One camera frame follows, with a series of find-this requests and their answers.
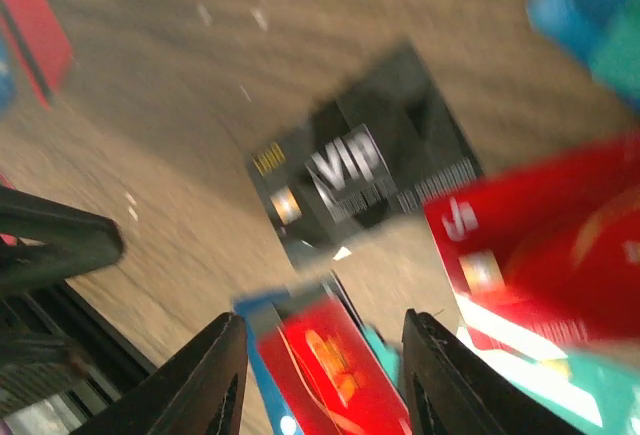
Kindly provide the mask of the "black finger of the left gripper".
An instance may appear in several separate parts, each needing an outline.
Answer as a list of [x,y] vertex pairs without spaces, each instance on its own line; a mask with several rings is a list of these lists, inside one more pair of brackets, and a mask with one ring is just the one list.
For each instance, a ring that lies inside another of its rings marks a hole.
[[106,217],[1,189],[1,293],[15,295],[118,263],[123,239]]

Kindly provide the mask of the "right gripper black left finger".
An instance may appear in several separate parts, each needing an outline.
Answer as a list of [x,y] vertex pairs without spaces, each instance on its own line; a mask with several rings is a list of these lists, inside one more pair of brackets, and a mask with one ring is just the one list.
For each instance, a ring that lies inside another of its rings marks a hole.
[[137,388],[74,432],[237,434],[247,367],[244,320],[223,313]]

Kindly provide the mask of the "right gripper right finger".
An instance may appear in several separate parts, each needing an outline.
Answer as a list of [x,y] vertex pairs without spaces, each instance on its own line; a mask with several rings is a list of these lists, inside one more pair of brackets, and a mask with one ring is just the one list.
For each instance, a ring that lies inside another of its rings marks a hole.
[[432,315],[407,310],[402,343],[405,395],[414,434],[579,432],[513,386]]

